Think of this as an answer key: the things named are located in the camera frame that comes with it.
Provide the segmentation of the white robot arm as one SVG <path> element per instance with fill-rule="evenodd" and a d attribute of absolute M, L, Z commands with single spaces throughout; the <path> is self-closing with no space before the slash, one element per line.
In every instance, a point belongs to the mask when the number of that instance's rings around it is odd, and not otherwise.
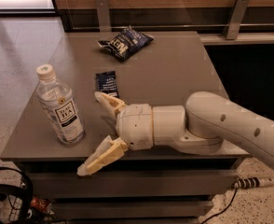
<path fill-rule="evenodd" d="M 93 175 L 128 150 L 168 146 L 182 153 L 210 154 L 227 140 L 274 170 L 274 120 L 217 94 L 198 91 L 185 105 L 126 105 L 103 92 L 96 100 L 116 122 L 117 138 L 106 136 L 83 164 L 79 176 Z"/>

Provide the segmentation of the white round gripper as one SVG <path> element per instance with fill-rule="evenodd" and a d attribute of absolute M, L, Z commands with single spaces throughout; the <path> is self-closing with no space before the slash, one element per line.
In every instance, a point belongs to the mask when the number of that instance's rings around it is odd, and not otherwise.
<path fill-rule="evenodd" d="M 95 152 L 77 168 L 79 176 L 97 173 L 122 158 L 128 149 L 142 150 L 153 146 L 153 115 L 149 104 L 127 106 L 121 99 L 104 92 L 96 91 L 94 95 L 111 118 L 117 117 L 116 131 L 120 138 L 113 140 L 110 135 L 106 136 Z"/>

